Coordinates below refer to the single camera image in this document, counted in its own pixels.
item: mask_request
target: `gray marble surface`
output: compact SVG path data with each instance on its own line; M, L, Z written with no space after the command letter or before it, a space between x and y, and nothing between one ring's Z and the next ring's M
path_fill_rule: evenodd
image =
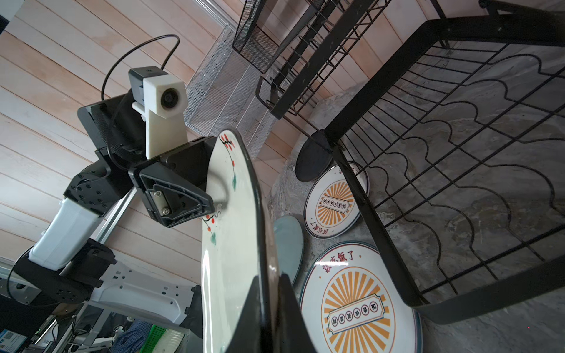
M542 58L542 69L546 72L555 72L556 68L563 66L565 62L562 50L514 46L509 47L503 54L509 56L524 53L534 53ZM449 68L465 68L461 63L453 64L452 60L449 63L441 61L433 63ZM532 85L540 82L535 71L537 71L537 67L532 66L532 62L509 60L505 64L494 65L478 71L473 80L502 80L509 87L506 97L518 99L531 89ZM425 69L419 73L431 74L433 72ZM453 78L453 76L444 77L446 80ZM403 83L400 82L398 85L400 88L410 91ZM439 85L435 88L443 90L446 86ZM326 126L359 89L361 89L361 86L353 87L318 104L312 113L311 120L319 128ZM414 91L417 91L417 94L421 97L433 101L442 98L441 95L434 92L430 93L426 90L417 89ZM414 106L425 110L430 109L428 107L430 103L425 100L409 97L398 89L396 94L399 98L412 102ZM476 116L469 113L469 109L466 107L468 104L454 103L437 107L422 122L437 121L421 124L421 127L412 129L406 135L407 137L419 137L419 139L399 141L391 148L391 151L397 152L396 155L384 155L384 157L377 158L370 164L371 168L368 169L368 172L371 180L371 192L369 194L371 201L375 204L379 203L379 201L387 198L387 192L401 190L395 197L397 204L384 202L377 208L377 214L383 223L398 217L400 209L406 210L423 200L422 194L427 197L445 184L445 176L438 173L429 176L424 174L422 178L414 182L412 189L401 188L406 183L407 178L413 178L427 165L444 155L452 147L448 143L449 141L454 143L464 141L465 138L480 128L480 123L486 123L489 121L489 117L492 118L507 109L512 102L504 99L504 94L504 87L501 88L500 84L494 81L486 81L483 84L458 89L444 103L472 102L479 112ZM527 101L531 106L548 109L555 109L552 106L561 105L563 102L565 102L565 85L563 84L554 85L543 94L532 95ZM384 121L386 117L382 113L387 108L385 105L382 108L380 111L378 111L379 109L373 110L373 116ZM539 121L541 115L539 110L519 106L507 112L493 126L512 137L535 121ZM407 116L397 115L397 118L401 122L410 121ZM444 124L442 121L451 126L451 135L447 127L448 124ZM345 141L345 145L351 152L351 155L346 154L346 156L362 164L364 160L373 159L373 153L379 148L378 146L381 148L387 146L387 141L393 140L395 134L395 127L392 127L392 129L384 127L375 129L372 123L374 124L374 121L369 118L366 121L360 121L357 134L350 134L350 139ZM509 139L506 136L494 134L488 129L485 131L488 133L477 135L477 138L464 145L471 156L482 159L502 143L506 143L508 141L506 139ZM565 137L565 124L561 116L554 116L545 121L537 129L525 135L522 141L532 141L548 136ZM298 181L294 174L294 164L305 140L306 137L301 137L298 141L283 172L279 175L268 196L269 209L274 220L283 215L294 215L303 222L306 197L314 183ZM422 140L428 143L427 159L424 157L426 146L419 142ZM370 147L366 150L359 147L361 146L360 142L366 142L364 145L367 147L371 146L370 141L377 147ZM530 145L515 143L516 148L509 148L505 150L505 153L500 153L490 160L492 164L523 164L541 171L551 180L554 187L554 207L551 207L548 202L550 193L547 184L540 182L538 174L529 170L524 171L524 168L481 166L470 173L469 176L462 178L460 180L462 184L458 183L457 185L490 188L503 196L507 204L502 203L500 197L482 189L448 188L433 198L433 202L424 203L416 208L414 212L409 214L410 218L400 218L387 228L416 284L421 289L444 278L436 266L438 246L431 229L441 239L442 257L440 265L449 275L477 263L477 257L470 252L468 247L471 236L473 236L473 248L476 253L482 258L487 258L516 245L519 243L518 239L528 239L533 234L539 234L565 221L563 217L563 210L565 209L563 198L565 192L565 185L563 184L565 161L559 153L556 153L559 148L561 151L563 150L562 145L556 145L555 142L565 143L563 141L532 143ZM400 154L406 158L399 159ZM469 168L470 163L464 158L463 154L455 155L452 160L447 162L439 170L445 172L448 178L455 177L462 170ZM451 208L438 208L438 204L447 205ZM508 224L509 210L512 214L512 220ZM428 227L414 221L424 222ZM535 250L545 259L551 259L562 254L565 249L565 237L563 232L559 234L554 236L550 242L540 244ZM349 240L373 244L371 235L362 219L359 219L345 234L336 238L317 239L310 236L306 231L304 237L304 256L297 282L294 285L297 298L299 298L310 267L324 250L335 243ZM497 278L505 278L538 262L539 259L533 255L533 252L519 251L513 257L493 263L490 270ZM454 284L460 293L464 293L492 281L495 281L492 275L486 269L480 269L455 281ZM451 288L444 286L431 292L426 298L431 302L440 302L454 295ZM503 310L455 324L437 325L424 318L423 334L424 352L563 352L565 351L565 289L559 289Z

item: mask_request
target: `green plastic basket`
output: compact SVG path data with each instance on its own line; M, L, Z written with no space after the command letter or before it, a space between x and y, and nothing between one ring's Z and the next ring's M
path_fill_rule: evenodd
M149 332L149 336L145 340L143 347L141 347L140 353L153 352L155 345L157 344L157 342L159 342L159 339L165 333L166 330L167 329L164 327L153 325L151 331Z

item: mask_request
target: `black cable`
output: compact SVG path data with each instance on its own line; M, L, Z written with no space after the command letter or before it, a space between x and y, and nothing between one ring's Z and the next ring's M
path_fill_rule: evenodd
M171 49L171 51L169 51L169 54L167 55L167 57L165 58L165 60L163 61L163 64L161 64L161 70L163 70L165 68L165 65L167 65L167 62L169 61L169 59L171 58L171 56L173 55L173 53L175 52L175 50L177 49L177 47L180 44L180 38L176 35L176 34L165 34L163 36L159 36L159 37L155 37L152 38L146 42L143 42L142 44L136 45L135 47L133 47L131 50L129 50L127 53L125 53L124 55L121 56L121 58L118 59L118 61L116 61L116 63L110 68L110 70L108 71L108 73L106 74L106 77L104 78L104 83L102 84L102 90L101 90L101 96L102 96L102 100L104 100L104 89L106 88L106 83L108 82L108 79L110 78L110 74L112 73L112 71L116 68L116 66L118 66L118 64L125 59L126 56L128 56L129 54L133 53L134 51L136 51L137 49L143 47L146 44L158 41L160 39L163 38L169 38L169 37L174 37L177 39L177 42L175 44L175 46L173 47L173 49ZM112 114L112 119L110 120L110 126L109 126L109 130L114 129L116 126L114 126L114 123L116 121L116 118L118 116L119 111L122 109L122 107L124 106L125 101L127 100L127 97L129 95L132 94L132 90L129 89L128 92L122 97L122 99L120 100L120 103L118 104L116 110L114 111L114 114ZM114 158L114 153L110 150L110 139L112 138L112 133L108 133L108 135L106 136L106 150L108 151L108 156L110 157L110 160L112 161L112 163L114 163L119 169L123 170L123 171L127 171L128 168L122 166L120 163L118 163L118 161L116 161L116 159Z
M53 326L52 330L51 330L51 336L53 336L53 343L57 344L57 339L55 338L55 327L59 327L59 322L57 321L57 324L55 326Z
M114 122L116 121L116 117L118 116L118 112L124 106L124 103L127 100L127 97L131 94L132 94L132 89L129 89L128 92L126 94L124 94L124 96L121 98L120 103L118 104L116 110L114 111L114 114L112 114L112 119L110 120L109 130L113 130L116 127L114 125ZM111 138L112 138L112 133L108 132L108 135L106 136L106 150L108 151L108 156L110 157L110 160L112 161L112 163L114 163L121 170L127 172L128 168L125 168L120 163L118 163L118 161L116 161L116 159L114 158L114 153L110 150L110 139Z
M16 260L16 262L18 262L22 257L29 254L29 252L32 248L33 248L33 246L30 247L28 250L26 250L23 254L21 254L20 257ZM12 266L12 268L10 269L10 272L8 273L8 277L6 278L6 293L8 293L8 297L10 297L10 299L20 303L16 298L14 298L14 296L10 292L10 278L12 277L13 271L14 271L14 266ZM50 307L50 306L58 305L58 304L60 304L60 302L51 303L51 304L44 304L44 305L28 305L28 307L42 308L42 307Z
M125 59L126 56L128 56L129 54L133 53L134 51L136 51L137 49L143 47L146 44L158 41L159 39L163 39L163 38L169 38L169 37L174 37L177 38L177 42L175 44L175 46L173 47L173 49L171 49L171 51L169 52L169 54L167 55L167 57L165 58L165 60L163 61L163 64L161 64L161 70L165 69L165 65L167 65L167 61L169 61L169 58L171 57L171 55L173 55L173 53L175 52L175 50L177 49L177 47L180 44L180 38L176 35L176 34L165 34L163 36L159 36L159 37L155 37L152 39L149 39L146 42L143 42L142 44L136 45L135 47L133 47L132 50L129 50L127 53L125 53L124 55L121 56L121 58L118 59L118 61L116 61L116 63L110 68L110 70L108 71L108 73L106 74L106 77L104 78L104 83L102 84L102 91L101 91L101 95L102 95L102 100L104 100L104 89L106 88L106 83L108 82L108 79L110 78L110 74L112 73L112 71L116 68L116 66L118 66L118 64Z

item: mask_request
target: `camera lens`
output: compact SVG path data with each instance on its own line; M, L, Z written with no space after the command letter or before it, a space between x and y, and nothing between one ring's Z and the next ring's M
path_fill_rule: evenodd
M167 89L161 96L161 105L166 109L172 109L179 102L179 94L173 88Z

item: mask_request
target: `light blue plate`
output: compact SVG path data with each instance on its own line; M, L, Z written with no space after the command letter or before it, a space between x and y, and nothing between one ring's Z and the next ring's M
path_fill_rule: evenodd
M298 268L302 263L302 251L304 250L302 227L293 216L283 216L275 221L273 229L280 273L286 273L294 283Z

